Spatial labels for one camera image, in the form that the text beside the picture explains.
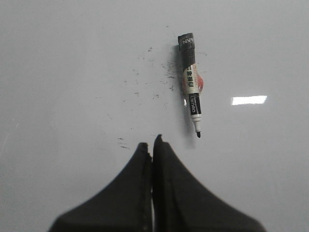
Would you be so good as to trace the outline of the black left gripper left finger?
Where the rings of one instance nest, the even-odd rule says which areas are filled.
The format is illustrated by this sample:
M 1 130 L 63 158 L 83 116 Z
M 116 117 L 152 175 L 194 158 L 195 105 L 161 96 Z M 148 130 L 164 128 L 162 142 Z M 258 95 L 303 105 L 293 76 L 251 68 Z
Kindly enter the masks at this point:
M 139 143 L 127 165 L 101 192 L 60 215 L 51 232 L 151 232 L 152 158 Z

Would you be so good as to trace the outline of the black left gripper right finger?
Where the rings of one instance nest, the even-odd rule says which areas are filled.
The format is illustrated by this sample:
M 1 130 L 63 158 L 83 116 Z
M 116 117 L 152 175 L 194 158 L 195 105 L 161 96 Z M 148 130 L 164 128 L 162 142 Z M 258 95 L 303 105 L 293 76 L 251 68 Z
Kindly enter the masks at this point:
M 256 219 L 205 188 L 158 135 L 153 153 L 156 232 L 264 232 Z

